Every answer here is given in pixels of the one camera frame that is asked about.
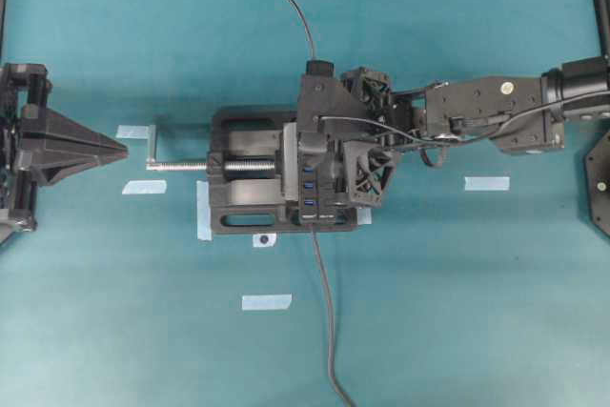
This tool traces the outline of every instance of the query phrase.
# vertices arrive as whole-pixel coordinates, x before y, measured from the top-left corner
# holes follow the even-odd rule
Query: teal surface
[[[320,57],[394,87],[539,75],[599,53],[591,0],[297,0]],[[294,104],[305,37],[283,0],[9,0],[4,58],[48,66],[54,109],[114,135],[156,122],[160,157],[201,156],[213,112]],[[609,240],[581,159],[480,144],[405,157],[374,225],[323,234],[336,369],[361,406],[607,406]],[[121,163],[40,193],[35,234],[0,254],[3,407],[334,406],[311,241],[196,239],[194,174]],[[509,175],[509,193],[464,176]],[[163,195],[125,196],[164,178]],[[243,313],[242,295],[292,294]]]

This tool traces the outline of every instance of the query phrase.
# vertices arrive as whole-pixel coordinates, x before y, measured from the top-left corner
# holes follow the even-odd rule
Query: screw
[[[515,90],[515,85],[510,81],[505,81],[502,83],[502,86],[499,87],[499,90],[502,92],[502,94],[509,95]]]

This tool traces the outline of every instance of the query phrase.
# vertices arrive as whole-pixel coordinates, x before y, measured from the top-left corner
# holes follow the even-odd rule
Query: painter's tape strip
[[[241,310],[244,312],[263,310],[288,310],[293,295],[243,295]]]
[[[165,180],[133,180],[125,185],[123,194],[164,194],[167,189]]]
[[[252,246],[255,248],[271,248],[277,241],[277,234],[253,234]]]
[[[212,240],[212,215],[210,210],[210,184],[197,181],[197,238]]]
[[[356,209],[356,216],[358,225],[373,224],[373,209],[371,209],[370,207]]]
[[[465,176],[464,191],[509,191],[510,176]]]
[[[116,138],[135,138],[146,140],[149,138],[149,127],[121,125],[116,130]]]

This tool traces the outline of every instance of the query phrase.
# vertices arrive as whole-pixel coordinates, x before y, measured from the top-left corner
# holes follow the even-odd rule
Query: metal rod
[[[270,172],[275,169],[272,159],[236,159],[227,161],[223,166],[227,172]],[[208,164],[205,161],[184,162],[147,162],[146,170],[152,172],[205,172]]]
[[[205,172],[208,170],[206,161],[156,162],[156,126],[149,126],[147,144],[146,170],[152,172]],[[272,159],[236,159],[226,161],[223,170],[227,172],[270,172],[275,170]]]

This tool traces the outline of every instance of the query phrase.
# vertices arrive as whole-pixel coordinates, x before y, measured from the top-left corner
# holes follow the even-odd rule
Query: black mounting plate
[[[591,220],[610,235],[610,132],[586,155],[584,167]]]

